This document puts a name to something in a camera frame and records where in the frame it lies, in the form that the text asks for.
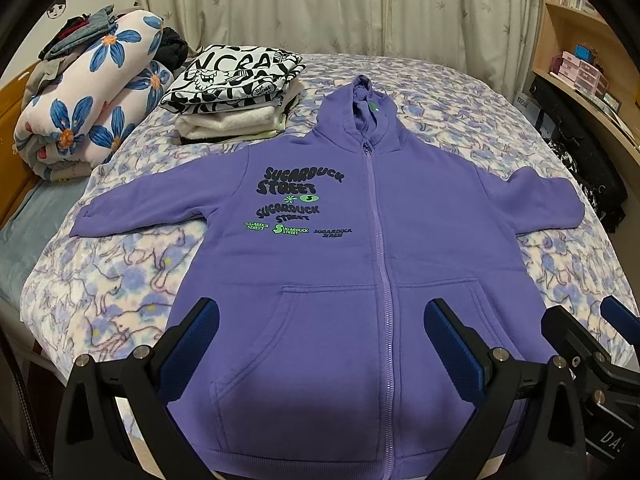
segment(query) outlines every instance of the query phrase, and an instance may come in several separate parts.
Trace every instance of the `hoodie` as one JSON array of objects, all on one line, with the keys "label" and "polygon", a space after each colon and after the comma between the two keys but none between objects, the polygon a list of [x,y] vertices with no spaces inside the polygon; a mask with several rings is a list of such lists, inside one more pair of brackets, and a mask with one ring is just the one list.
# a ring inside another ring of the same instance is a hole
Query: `hoodie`
[{"label": "hoodie", "polygon": [[427,475],[473,411],[424,332],[433,298],[491,348],[554,354],[516,236],[577,227],[574,186],[532,168],[505,181],[422,142],[396,112],[358,76],[305,137],[204,156],[81,209],[71,235],[206,220],[168,326],[206,297],[220,329],[169,409],[211,469]]}]

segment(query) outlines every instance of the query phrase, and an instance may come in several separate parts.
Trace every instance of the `white towel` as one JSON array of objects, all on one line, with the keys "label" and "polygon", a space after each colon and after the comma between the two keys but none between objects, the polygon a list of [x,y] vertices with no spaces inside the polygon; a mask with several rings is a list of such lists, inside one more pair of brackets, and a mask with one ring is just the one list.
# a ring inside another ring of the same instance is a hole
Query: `white towel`
[{"label": "white towel", "polygon": [[180,136],[185,139],[251,135],[268,130],[282,131],[285,124],[284,110],[303,89],[302,83],[295,78],[289,83],[289,88],[283,96],[282,106],[183,115],[176,118],[175,127],[180,132]]}]

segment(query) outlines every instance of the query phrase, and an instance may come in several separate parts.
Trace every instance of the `curtain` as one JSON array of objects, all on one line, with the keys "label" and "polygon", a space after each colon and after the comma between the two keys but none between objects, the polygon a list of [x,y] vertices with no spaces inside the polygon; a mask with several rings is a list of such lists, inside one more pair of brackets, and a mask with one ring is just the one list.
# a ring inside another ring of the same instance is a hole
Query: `curtain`
[{"label": "curtain", "polygon": [[513,100],[529,71],[540,0],[139,0],[189,46],[425,59]]}]

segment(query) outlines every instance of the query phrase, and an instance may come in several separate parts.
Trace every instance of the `bedspread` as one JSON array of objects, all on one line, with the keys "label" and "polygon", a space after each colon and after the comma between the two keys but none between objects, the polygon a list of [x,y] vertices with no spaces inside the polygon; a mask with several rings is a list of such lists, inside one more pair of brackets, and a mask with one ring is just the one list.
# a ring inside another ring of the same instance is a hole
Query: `bedspread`
[{"label": "bedspread", "polygon": [[[532,166],[543,176],[572,179],[527,120],[470,76],[419,60],[385,57],[317,54],[305,56],[305,63],[300,79],[306,91],[283,135],[307,133],[323,97],[363,73],[394,99],[401,121],[425,142],[503,178]],[[85,194],[24,285],[22,318],[66,376],[81,353],[98,360],[118,359],[137,345],[154,344],[206,230],[204,221],[192,220],[105,238],[69,238],[81,206],[140,175],[246,144],[179,146],[174,118],[158,108],[108,164],[94,170]],[[600,317],[600,301],[613,294],[636,315],[638,309],[603,227],[572,182],[586,204],[581,226],[519,237],[522,257],[545,304],[562,304],[599,339],[615,363],[624,364],[631,350]]]}]

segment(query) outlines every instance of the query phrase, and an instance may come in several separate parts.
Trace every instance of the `metal screw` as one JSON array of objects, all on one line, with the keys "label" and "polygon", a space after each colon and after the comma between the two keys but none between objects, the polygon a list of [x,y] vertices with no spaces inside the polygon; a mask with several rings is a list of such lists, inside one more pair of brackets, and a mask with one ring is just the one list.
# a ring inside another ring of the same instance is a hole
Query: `metal screw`
[{"label": "metal screw", "polygon": [[556,355],[553,358],[554,366],[557,368],[565,368],[566,367],[566,359],[561,355]]},{"label": "metal screw", "polygon": [[89,354],[81,354],[76,357],[76,366],[86,366],[90,360]]},{"label": "metal screw", "polygon": [[151,352],[151,348],[147,345],[136,346],[133,350],[133,357],[136,359],[144,359]]},{"label": "metal screw", "polygon": [[606,397],[604,396],[604,392],[602,390],[596,390],[593,393],[593,400],[596,404],[604,404]]},{"label": "metal screw", "polygon": [[501,347],[494,348],[492,350],[492,354],[500,362],[504,362],[510,357],[509,352],[506,349]]}]

